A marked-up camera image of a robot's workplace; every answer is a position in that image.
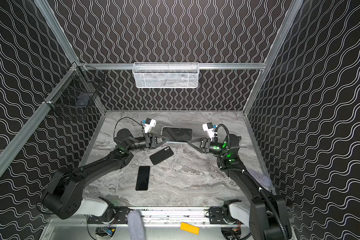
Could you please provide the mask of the blue phone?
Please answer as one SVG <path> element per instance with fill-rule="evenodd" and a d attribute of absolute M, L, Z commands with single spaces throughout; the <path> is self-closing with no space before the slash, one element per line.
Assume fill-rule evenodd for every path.
<path fill-rule="evenodd" d="M 163 127 L 161 135 L 171 143 L 187 143 L 193 137 L 193 130 L 188 128 Z"/>

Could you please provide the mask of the black phone case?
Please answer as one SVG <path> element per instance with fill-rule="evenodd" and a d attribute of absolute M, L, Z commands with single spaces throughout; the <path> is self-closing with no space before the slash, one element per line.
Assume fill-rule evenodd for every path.
<path fill-rule="evenodd" d="M 158 165 L 159 163 L 167 160 L 168 158 L 174 155 L 173 150 L 170 147 L 165 147 L 158 152 L 150 156 L 150 160 L 153 165 Z"/>

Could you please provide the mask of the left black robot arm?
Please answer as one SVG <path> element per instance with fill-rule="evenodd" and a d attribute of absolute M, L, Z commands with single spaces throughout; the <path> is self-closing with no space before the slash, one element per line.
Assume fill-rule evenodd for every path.
<path fill-rule="evenodd" d="M 105 199 L 83 197 L 84 188 L 104 175 L 126 167 L 134 150 L 156 149 L 169 140 L 155 133 L 134 137 L 130 130 L 121 129 L 114 137 L 116 147 L 107 156 L 71 170 L 58 170 L 41 196 L 41 204 L 60 219 L 74 215 L 91 215 L 102 223 L 115 219 L 114 205 Z"/>

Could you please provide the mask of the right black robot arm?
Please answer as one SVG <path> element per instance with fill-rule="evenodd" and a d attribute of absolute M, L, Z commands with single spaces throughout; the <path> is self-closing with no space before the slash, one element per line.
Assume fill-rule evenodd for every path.
<path fill-rule="evenodd" d="M 249 201 L 225 201 L 221 216 L 226 223 L 239 222 L 247 227 L 255 240 L 289 240 L 292 229 L 286 202 L 280 195 L 265 189 L 253 177 L 239 157 L 241 137 L 230 134 L 223 142 L 210 138 L 188 141 L 188 145 L 204 154 L 217 158 L 218 169 L 233 180 Z"/>

